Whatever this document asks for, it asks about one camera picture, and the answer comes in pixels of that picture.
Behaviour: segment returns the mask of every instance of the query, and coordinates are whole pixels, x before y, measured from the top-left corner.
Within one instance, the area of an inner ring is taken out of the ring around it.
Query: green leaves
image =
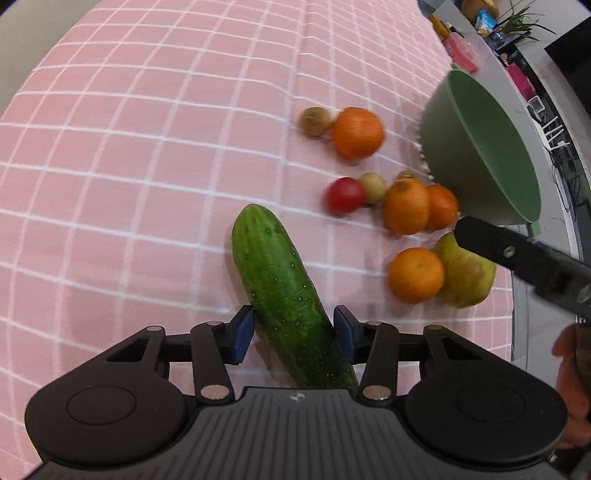
[[[538,17],[543,17],[543,14],[529,13],[530,7],[535,2],[535,0],[532,0],[529,4],[527,4],[518,12],[515,12],[515,6],[519,5],[522,1],[523,0],[519,0],[519,2],[517,2],[514,5],[512,0],[509,0],[509,3],[511,4],[511,15],[503,21],[499,22],[496,25],[496,29],[501,30],[505,35],[520,35],[522,37],[530,38],[531,40],[535,41],[538,41],[538,39],[531,35],[531,32],[534,27],[542,28],[543,30],[546,30],[556,35],[555,31],[550,30],[549,28],[543,25],[540,25],[538,23],[539,20],[536,20],[535,22],[531,21],[531,16],[535,15]]]

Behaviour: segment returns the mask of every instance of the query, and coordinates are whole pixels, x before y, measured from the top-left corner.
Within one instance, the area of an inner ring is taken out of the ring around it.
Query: logo
[[[296,393],[292,393],[292,394],[290,395],[290,398],[291,398],[291,399],[292,399],[294,402],[296,402],[296,403],[299,403],[299,402],[301,402],[301,401],[304,401],[304,400],[306,399],[306,396],[305,396],[303,393],[301,393],[301,392],[296,392]]]

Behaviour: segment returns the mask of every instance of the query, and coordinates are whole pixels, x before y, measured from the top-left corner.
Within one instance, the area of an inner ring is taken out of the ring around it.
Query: orange
[[[441,230],[457,220],[458,204],[456,196],[443,185],[429,185],[428,230]]]
[[[384,200],[384,225],[398,235],[413,235],[429,220],[429,194],[417,179],[396,180]]]
[[[394,180],[400,180],[400,179],[415,179],[415,180],[418,180],[418,177],[415,174],[415,172],[413,172],[411,170],[403,170],[398,175],[396,175],[396,178]]]
[[[370,157],[384,141],[384,126],[365,108],[348,106],[339,113],[333,127],[336,151],[348,160]]]
[[[388,267],[390,289],[407,303],[420,303],[434,297],[444,280],[441,260],[426,248],[403,250]]]

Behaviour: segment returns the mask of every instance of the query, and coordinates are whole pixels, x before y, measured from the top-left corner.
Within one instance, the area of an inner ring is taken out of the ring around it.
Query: pear
[[[453,232],[443,235],[433,247],[445,269],[439,296],[459,309],[476,305],[489,296],[496,265],[460,247]]]

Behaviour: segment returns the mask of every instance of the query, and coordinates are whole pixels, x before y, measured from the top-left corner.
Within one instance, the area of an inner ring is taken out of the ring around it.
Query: green bowl
[[[538,179],[515,125],[471,75],[451,70],[421,120],[423,154],[460,211],[495,225],[540,217]]]

